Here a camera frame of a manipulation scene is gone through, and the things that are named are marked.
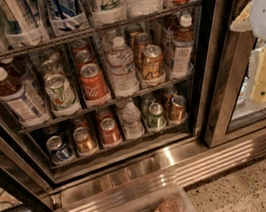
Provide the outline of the green can bottom shelf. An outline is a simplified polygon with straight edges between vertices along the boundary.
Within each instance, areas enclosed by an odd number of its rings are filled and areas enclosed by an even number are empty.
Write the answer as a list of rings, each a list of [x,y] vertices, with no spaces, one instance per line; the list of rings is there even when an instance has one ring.
[[[161,130],[166,126],[166,118],[164,118],[163,106],[158,102],[149,105],[147,113],[147,126],[152,130]]]

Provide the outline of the brown tea bottle left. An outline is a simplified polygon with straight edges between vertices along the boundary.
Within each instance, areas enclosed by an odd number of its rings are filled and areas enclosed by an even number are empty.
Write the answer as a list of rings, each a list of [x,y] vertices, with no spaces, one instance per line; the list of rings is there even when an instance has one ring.
[[[10,75],[0,66],[0,99],[29,128],[49,119],[43,98],[28,79]]]

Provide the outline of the brown tea bottle right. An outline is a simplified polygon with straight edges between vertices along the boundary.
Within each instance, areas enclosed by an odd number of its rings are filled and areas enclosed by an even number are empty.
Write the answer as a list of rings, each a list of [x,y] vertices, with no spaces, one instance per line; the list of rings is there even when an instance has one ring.
[[[175,79],[186,76],[188,72],[195,40],[192,20],[191,14],[183,14],[173,34],[168,68]]]

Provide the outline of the clear water bottle middle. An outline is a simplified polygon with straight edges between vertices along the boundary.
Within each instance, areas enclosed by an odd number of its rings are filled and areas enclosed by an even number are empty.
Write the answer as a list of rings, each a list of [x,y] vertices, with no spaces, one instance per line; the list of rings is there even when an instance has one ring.
[[[134,54],[121,36],[115,37],[106,57],[110,64],[110,75],[118,97],[134,94],[139,89],[136,78]]]

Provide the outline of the fridge sliding glass door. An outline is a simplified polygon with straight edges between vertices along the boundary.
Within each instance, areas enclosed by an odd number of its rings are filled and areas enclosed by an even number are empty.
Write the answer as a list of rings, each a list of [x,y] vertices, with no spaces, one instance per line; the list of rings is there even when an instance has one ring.
[[[239,91],[256,39],[250,32],[232,32],[228,26],[250,0],[204,0],[203,12],[211,25],[202,25],[199,48],[208,48],[203,97],[206,107],[204,140],[211,148],[237,138],[266,133],[266,109],[233,121]]]

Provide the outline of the blue pepsi can bottom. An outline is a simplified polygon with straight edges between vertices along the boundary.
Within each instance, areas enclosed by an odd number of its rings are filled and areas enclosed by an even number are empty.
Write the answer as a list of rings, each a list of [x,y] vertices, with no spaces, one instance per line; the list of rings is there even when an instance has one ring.
[[[74,160],[76,157],[70,145],[65,143],[64,139],[54,135],[47,140],[46,147],[51,155],[52,163],[59,164]]]

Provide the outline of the gold can shelf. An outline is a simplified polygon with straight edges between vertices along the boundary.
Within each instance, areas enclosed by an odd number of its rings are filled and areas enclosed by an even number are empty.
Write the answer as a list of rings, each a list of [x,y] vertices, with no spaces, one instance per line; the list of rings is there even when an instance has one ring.
[[[141,78],[147,85],[153,87],[160,83],[160,78],[164,74],[163,52],[157,45],[149,44],[143,49],[141,63]]]
[[[87,128],[77,127],[73,133],[73,138],[79,155],[86,156],[97,152],[97,142]]]

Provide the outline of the blue pepsi can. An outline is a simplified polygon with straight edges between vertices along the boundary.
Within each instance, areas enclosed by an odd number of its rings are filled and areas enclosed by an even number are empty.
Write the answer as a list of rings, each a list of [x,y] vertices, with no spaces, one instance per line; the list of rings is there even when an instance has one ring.
[[[54,135],[47,140],[46,147],[51,155],[52,163],[59,164],[74,160],[76,157],[70,145],[65,143],[64,139]]]
[[[49,19],[56,32],[69,32],[79,29],[83,22],[83,11],[78,0],[47,1]]]

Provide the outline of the small water bottle bottom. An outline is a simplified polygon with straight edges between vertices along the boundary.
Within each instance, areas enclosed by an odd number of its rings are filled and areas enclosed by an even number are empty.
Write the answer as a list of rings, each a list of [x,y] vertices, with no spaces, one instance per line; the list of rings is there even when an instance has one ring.
[[[142,125],[140,110],[135,106],[134,103],[127,103],[124,112],[123,122],[125,132],[128,139],[137,139],[140,136],[144,135],[144,126]]]

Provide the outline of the red coca-cola can middle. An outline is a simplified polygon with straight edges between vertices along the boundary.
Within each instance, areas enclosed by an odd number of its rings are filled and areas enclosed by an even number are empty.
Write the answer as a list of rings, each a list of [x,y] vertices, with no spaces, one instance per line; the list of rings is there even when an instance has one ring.
[[[84,65],[80,69],[79,77],[88,107],[99,106],[110,101],[111,93],[98,65],[93,63]]]

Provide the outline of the gold can middle shelf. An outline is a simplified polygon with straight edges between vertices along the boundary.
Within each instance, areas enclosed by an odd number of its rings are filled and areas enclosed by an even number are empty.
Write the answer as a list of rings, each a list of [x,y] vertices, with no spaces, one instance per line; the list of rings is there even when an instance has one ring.
[[[147,85],[153,87],[160,83],[160,78],[164,74],[163,52],[157,45],[149,44],[143,49],[141,63],[141,78]]]

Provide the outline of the silver can top shelf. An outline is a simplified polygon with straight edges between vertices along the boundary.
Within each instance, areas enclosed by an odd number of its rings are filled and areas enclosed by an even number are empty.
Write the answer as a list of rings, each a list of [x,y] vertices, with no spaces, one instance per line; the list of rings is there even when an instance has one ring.
[[[15,49],[49,39],[37,0],[0,0],[0,9],[6,18],[6,38]]]

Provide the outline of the brown tea bottle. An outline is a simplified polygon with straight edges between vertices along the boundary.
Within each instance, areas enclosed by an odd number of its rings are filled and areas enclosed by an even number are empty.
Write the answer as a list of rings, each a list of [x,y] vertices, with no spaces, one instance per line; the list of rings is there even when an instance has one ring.
[[[168,68],[175,79],[186,76],[188,72],[195,40],[192,20],[191,14],[183,14],[173,34]]]
[[[43,98],[28,79],[10,75],[0,66],[0,99],[29,128],[49,119]]]

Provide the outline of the orange can bottom shelf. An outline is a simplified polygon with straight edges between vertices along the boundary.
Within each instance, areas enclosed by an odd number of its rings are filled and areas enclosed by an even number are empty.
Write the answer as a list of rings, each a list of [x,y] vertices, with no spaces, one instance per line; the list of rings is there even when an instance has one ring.
[[[180,124],[185,121],[187,118],[186,105],[184,96],[177,95],[172,97],[168,114],[170,124]]]

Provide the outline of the steel fridge vent grille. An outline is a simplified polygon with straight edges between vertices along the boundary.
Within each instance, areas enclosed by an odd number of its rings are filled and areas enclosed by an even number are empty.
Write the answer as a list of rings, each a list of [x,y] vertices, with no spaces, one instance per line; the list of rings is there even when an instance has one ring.
[[[61,187],[54,212],[108,212],[167,185],[183,188],[266,155],[266,127],[212,149],[181,143]]]

